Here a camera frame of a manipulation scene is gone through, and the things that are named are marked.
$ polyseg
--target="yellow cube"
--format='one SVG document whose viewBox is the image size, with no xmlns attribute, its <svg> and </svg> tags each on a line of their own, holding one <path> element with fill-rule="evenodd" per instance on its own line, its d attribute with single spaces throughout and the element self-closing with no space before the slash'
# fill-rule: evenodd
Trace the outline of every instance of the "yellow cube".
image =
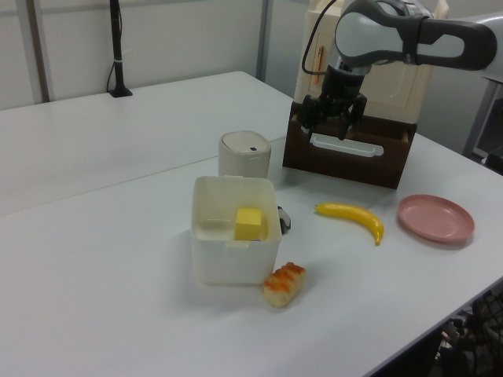
<svg viewBox="0 0 503 377">
<path fill-rule="evenodd" d="M 256 208 L 238 208 L 234 239 L 253 241 L 260 239 L 262 231 L 262 211 Z"/>
</svg>

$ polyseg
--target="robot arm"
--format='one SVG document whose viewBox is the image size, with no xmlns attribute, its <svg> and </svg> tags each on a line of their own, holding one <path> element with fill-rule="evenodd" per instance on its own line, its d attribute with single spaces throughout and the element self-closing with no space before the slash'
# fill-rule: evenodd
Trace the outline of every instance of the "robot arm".
<svg viewBox="0 0 503 377">
<path fill-rule="evenodd" d="M 478 71 L 503 81 L 503 13 L 463 20 L 434 20 L 420 3 L 347 1 L 318 98 L 306 96 L 297 120 L 308 140 L 328 117 L 340 117 L 339 139 L 363 116 L 360 93 L 373 64 L 403 61 Z"/>
</svg>

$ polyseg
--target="white plastic box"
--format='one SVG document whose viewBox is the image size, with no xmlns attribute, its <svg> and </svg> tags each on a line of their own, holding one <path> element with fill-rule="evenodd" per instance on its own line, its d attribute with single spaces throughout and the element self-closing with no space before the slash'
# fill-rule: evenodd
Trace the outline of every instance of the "white plastic box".
<svg viewBox="0 0 503 377">
<path fill-rule="evenodd" d="M 262 211 L 261 241 L 234 240 L 239 207 Z M 197 178 L 190 234 L 198 280 L 206 284 L 262 284 L 273 272 L 281 241 L 273 184 L 263 178 Z"/>
</svg>

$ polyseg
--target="toy banana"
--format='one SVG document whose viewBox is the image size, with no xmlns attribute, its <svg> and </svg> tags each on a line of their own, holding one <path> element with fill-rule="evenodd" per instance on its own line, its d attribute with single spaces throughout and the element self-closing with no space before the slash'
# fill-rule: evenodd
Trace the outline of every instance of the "toy banana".
<svg viewBox="0 0 503 377">
<path fill-rule="evenodd" d="M 322 203 L 314 208 L 319 214 L 334 218 L 346 218 L 364 225 L 374 236 L 376 245 L 380 244 L 384 234 L 384 225 L 372 212 L 344 203 Z"/>
</svg>

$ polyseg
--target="pink plate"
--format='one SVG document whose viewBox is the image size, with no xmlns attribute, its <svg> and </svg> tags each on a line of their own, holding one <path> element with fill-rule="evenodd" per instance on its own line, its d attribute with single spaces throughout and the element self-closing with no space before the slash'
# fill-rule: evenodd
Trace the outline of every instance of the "pink plate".
<svg viewBox="0 0 503 377">
<path fill-rule="evenodd" d="M 475 229 L 465 209 L 432 195 L 407 196 L 398 206 L 398 218 L 416 234 L 437 242 L 466 240 Z"/>
</svg>

